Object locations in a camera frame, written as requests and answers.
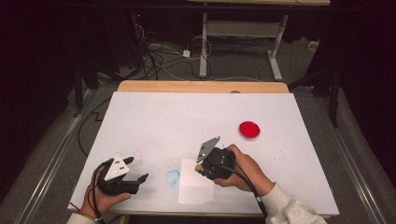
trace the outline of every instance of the sleeve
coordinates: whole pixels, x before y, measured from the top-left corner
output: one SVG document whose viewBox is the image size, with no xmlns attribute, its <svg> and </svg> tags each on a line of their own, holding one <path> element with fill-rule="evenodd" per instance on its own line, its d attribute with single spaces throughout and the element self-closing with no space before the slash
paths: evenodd
<svg viewBox="0 0 396 224">
<path fill-rule="evenodd" d="M 66 224 L 96 224 L 96 222 L 77 213 L 73 213 Z"/>
<path fill-rule="evenodd" d="M 274 188 L 262 197 L 268 217 L 266 224 L 325 224 L 315 208 L 296 196 L 289 196 L 275 183 Z"/>
</svg>

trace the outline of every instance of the silver metal plate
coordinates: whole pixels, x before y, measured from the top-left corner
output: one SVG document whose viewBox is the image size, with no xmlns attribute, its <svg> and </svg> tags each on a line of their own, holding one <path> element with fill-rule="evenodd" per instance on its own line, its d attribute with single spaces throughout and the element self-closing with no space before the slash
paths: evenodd
<svg viewBox="0 0 396 224">
<path fill-rule="evenodd" d="M 196 162 L 201 162 L 203 161 L 207 155 L 212 151 L 212 149 L 216 146 L 216 144 L 219 142 L 220 136 L 214 137 L 210 139 L 207 142 L 204 142 L 201 144 L 201 149 L 199 150 L 198 157 Z"/>
</svg>

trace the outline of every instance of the wearable hand device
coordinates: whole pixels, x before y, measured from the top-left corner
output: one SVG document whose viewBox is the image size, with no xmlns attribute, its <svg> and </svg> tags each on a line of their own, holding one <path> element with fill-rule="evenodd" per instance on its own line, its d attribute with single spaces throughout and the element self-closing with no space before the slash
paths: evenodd
<svg viewBox="0 0 396 224">
<path fill-rule="evenodd" d="M 118 195 L 123 192 L 136 194 L 140 184 L 146 182 L 149 174 L 140 176 L 136 181 L 123 181 L 122 179 L 129 172 L 127 164 L 131 163 L 134 157 L 123 160 L 115 157 L 105 162 L 105 170 L 99 175 L 97 186 L 107 195 Z"/>
<path fill-rule="evenodd" d="M 195 171 L 211 180 L 227 179 L 233 173 L 230 169 L 235 167 L 235 155 L 227 148 L 215 147 L 219 140 L 217 136 L 204 142 L 196 160 L 201 163 L 195 166 Z"/>
</svg>

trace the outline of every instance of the desk leg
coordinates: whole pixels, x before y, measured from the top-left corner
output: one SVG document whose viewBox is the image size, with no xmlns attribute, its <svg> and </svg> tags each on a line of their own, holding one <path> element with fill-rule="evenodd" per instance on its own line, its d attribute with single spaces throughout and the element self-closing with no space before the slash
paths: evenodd
<svg viewBox="0 0 396 224">
<path fill-rule="evenodd" d="M 202 49 L 201 49 L 201 62 L 199 66 L 199 76 L 206 77 L 206 66 L 207 66 L 207 49 L 206 49 L 206 38 L 207 38 L 207 13 L 204 13 L 204 19 L 202 22 Z"/>
<path fill-rule="evenodd" d="M 282 22 L 279 24 L 279 27 L 277 28 L 277 31 L 276 31 L 276 39 L 275 39 L 274 48 L 273 48 L 273 50 L 267 51 L 268 60 L 270 62 L 271 68 L 273 70 L 274 78 L 276 81 L 282 80 L 279 66 L 277 65 L 277 62 L 276 62 L 276 53 L 277 53 L 277 50 L 279 49 L 280 41 L 282 40 L 282 35 L 283 35 L 283 32 L 285 31 L 286 22 L 288 21 L 288 17 L 289 17 L 289 15 L 283 16 Z"/>
</svg>

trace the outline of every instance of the hand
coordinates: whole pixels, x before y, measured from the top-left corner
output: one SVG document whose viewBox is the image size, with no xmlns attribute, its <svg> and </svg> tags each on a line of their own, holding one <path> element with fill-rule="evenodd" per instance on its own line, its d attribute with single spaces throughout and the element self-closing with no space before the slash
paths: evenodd
<svg viewBox="0 0 396 224">
<path fill-rule="evenodd" d="M 234 144 L 228 146 L 227 149 L 233 152 L 236 162 L 245 171 L 260 196 L 264 196 L 272 190 L 275 184 L 264 174 L 257 162 L 249 155 L 242 153 Z M 235 166 L 235 171 L 245 176 L 237 165 Z M 241 190 L 251 191 L 245 181 L 235 174 L 232 174 L 228 179 L 216 178 L 214 182 L 222 187 L 236 186 Z"/>
<path fill-rule="evenodd" d="M 102 171 L 104 169 L 105 169 L 105 167 L 102 167 L 99 169 L 98 174 L 96 176 L 96 183 L 97 183 L 99 175 L 102 173 Z M 96 205 L 97 205 L 99 212 L 102 215 L 104 215 L 115 204 L 122 203 L 125 200 L 130 199 L 131 194 L 130 193 L 122 193 L 122 194 L 119 194 L 116 196 L 110 196 L 110 195 L 104 194 L 101 190 L 99 190 L 99 188 L 96 187 L 95 188 L 95 198 L 96 198 Z M 96 217 L 95 213 L 93 212 L 93 209 L 90 206 L 90 203 L 93 206 L 92 183 L 87 187 L 87 190 L 85 192 L 84 202 L 82 203 L 80 210 L 90 217 Z"/>
</svg>

